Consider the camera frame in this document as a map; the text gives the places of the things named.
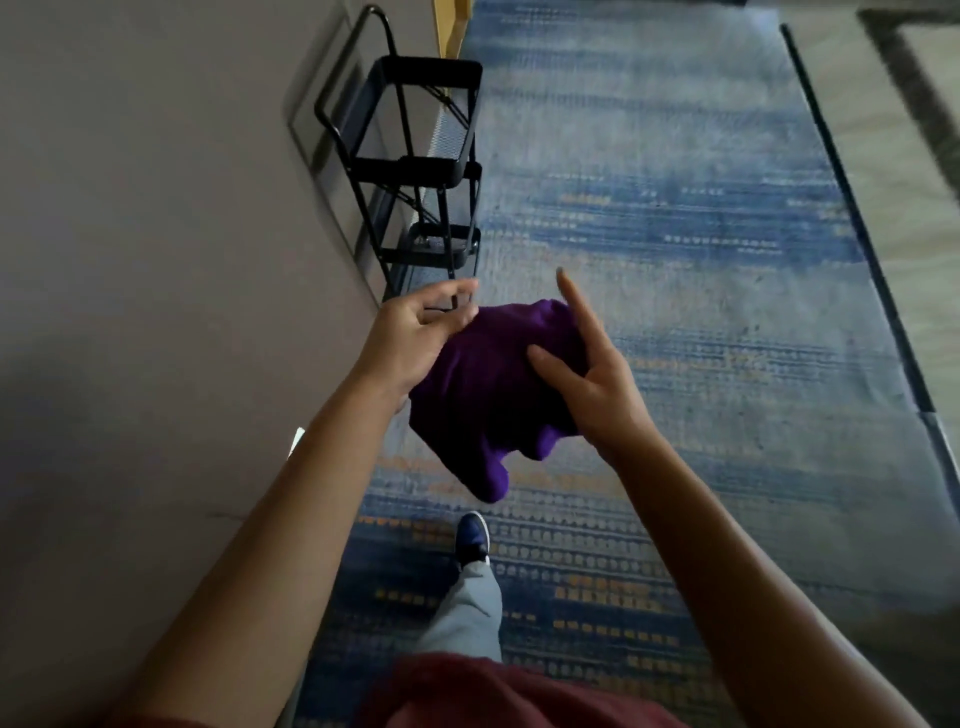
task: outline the gray wall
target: gray wall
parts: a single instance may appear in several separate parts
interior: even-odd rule
[[[428,2],[387,7],[435,53]],[[372,297],[281,108],[334,10],[4,4],[4,726],[102,710],[362,344]]]

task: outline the purple cloth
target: purple cloth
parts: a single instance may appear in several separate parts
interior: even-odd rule
[[[563,398],[530,366],[531,344],[577,374],[587,372],[584,342],[565,303],[510,303],[481,308],[410,393],[414,432],[487,503],[507,495],[510,477],[500,461],[508,452],[542,460],[560,438],[577,434]]]

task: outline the shoe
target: shoe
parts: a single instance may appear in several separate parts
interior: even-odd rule
[[[490,530],[476,511],[465,514],[457,523],[454,551],[461,569],[474,561],[490,563]]]

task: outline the hand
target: hand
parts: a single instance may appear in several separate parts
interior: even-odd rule
[[[384,303],[350,375],[372,380],[402,404],[430,372],[446,340],[477,315],[475,303],[448,312],[429,306],[471,294],[478,285],[477,279],[444,280]]]
[[[636,389],[630,365],[563,268],[557,270],[557,286],[573,309],[587,345],[587,375],[574,374],[561,359],[538,346],[531,346],[527,356],[537,374],[564,397],[587,442],[614,465],[632,449],[657,442],[660,434]]]

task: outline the pant leg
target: pant leg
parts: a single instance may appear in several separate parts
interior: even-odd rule
[[[414,652],[456,652],[500,663],[503,596],[490,564],[467,564],[441,602]]]

